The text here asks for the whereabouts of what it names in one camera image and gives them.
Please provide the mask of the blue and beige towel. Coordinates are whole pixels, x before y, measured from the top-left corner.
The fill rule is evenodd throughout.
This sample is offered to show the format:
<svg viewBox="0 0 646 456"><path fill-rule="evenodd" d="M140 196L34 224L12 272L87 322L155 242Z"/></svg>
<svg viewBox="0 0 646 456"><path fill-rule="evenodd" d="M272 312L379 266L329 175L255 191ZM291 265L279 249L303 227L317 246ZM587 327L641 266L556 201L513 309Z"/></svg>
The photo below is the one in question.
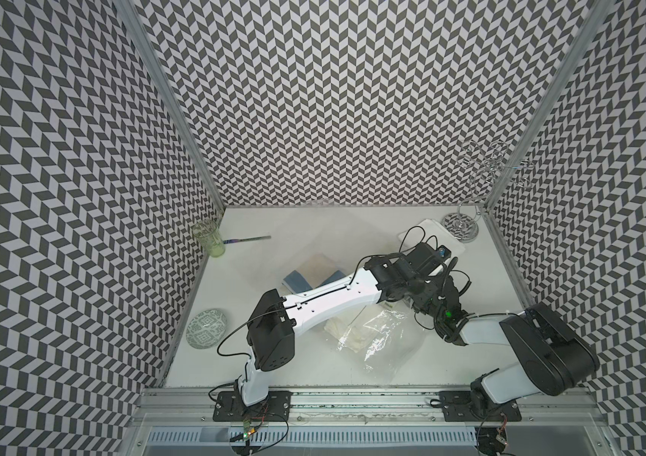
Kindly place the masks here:
<svg viewBox="0 0 646 456"><path fill-rule="evenodd" d="M302 294L346 277L330 258L316 254L292 270L282 285L293 294Z"/></svg>

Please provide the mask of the white cloth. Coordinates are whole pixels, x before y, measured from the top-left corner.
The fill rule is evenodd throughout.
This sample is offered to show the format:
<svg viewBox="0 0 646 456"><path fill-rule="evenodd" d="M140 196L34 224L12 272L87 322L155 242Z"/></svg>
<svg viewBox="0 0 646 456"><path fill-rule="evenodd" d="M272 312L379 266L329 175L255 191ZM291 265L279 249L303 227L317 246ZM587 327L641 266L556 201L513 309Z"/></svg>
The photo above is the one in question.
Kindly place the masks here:
<svg viewBox="0 0 646 456"><path fill-rule="evenodd" d="M397 239L403 244L403 249L414 247L419 242L432 238L440 245L449 250L452 256L461 256L466 248L448 230L432 218L425 218L417 222L411 229L406 229L397 235Z"/></svg>

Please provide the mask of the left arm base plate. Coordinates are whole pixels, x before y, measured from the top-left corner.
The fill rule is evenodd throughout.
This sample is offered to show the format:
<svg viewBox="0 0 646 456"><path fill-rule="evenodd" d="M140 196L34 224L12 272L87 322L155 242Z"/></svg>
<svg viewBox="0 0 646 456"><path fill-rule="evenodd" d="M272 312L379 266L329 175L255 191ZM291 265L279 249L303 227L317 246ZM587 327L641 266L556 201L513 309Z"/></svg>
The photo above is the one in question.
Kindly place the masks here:
<svg viewBox="0 0 646 456"><path fill-rule="evenodd" d="M213 421L282 423L289 418L291 406L290 391L270 391L266 399L252 406L245 405L236 391L222 391L216 398Z"/></svg>

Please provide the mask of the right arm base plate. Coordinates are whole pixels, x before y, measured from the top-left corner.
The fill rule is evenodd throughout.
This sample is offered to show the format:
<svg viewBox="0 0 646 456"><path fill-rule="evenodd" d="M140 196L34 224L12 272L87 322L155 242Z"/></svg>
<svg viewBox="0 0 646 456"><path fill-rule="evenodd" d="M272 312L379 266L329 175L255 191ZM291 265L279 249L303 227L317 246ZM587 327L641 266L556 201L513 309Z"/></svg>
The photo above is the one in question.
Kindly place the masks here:
<svg viewBox="0 0 646 456"><path fill-rule="evenodd" d="M522 421L520 406L515 400L496 404L477 391L439 391L439 408L446 422Z"/></svg>

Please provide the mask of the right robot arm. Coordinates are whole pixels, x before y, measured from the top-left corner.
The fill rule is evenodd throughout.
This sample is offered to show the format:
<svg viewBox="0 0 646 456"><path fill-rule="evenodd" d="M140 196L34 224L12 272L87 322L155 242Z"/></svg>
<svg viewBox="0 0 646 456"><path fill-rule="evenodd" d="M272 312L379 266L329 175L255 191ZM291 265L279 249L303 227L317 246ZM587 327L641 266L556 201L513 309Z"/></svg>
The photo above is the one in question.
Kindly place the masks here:
<svg viewBox="0 0 646 456"><path fill-rule="evenodd" d="M509 347L516 363L483 374L470 384L469 403L484 416L521 397L558 396L598 370L594 348L550 307L535 304L521 313L467 313L452 277L435 277L411 289L417 314L432 318L433 331L457 346Z"/></svg>

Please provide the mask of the clear plastic vacuum bag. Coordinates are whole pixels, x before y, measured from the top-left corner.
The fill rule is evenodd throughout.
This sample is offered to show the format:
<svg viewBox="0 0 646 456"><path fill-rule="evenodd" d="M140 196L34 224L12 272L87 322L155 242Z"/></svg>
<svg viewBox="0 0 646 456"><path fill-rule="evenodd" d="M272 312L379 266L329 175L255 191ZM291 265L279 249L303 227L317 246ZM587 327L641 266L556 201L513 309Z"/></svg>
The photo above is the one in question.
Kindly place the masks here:
<svg viewBox="0 0 646 456"><path fill-rule="evenodd" d="M223 219L231 238L268 241L230 248L237 280L231 291L234 322L247 320L263 292L317 254L350 274L359 258L398 249L398 234L430 238L422 220L440 220L447 206L362 208L239 208ZM296 355L273 375L275 385L459 385L474 375L468 348L440 340L429 317L403 302L354 308L313 327L296 343Z"/></svg>

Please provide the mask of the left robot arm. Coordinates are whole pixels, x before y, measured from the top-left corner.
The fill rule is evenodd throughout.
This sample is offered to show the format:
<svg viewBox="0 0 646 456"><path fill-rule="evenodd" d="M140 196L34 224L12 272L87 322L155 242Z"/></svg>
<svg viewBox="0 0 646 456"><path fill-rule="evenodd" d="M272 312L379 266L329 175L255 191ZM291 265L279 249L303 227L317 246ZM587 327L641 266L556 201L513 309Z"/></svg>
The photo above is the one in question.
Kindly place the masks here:
<svg viewBox="0 0 646 456"><path fill-rule="evenodd" d="M266 401L272 372L294 359L298 338L346 311L402 300L434 317L457 260L444 246L420 242L402 252L364 256L352 274L313 290L288 296L266 292L246 323L249 360L235 382L242 404Z"/></svg>

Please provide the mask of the white towel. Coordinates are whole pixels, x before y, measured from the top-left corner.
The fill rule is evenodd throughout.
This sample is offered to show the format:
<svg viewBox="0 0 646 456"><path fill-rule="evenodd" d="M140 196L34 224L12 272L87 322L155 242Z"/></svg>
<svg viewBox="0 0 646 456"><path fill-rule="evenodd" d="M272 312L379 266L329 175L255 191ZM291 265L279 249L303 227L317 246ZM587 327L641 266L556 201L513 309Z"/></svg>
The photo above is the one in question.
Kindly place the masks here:
<svg viewBox="0 0 646 456"><path fill-rule="evenodd" d="M380 313L381 309L375 306L346 311L327 320L324 331L339 350L361 353L379 334L375 320Z"/></svg>

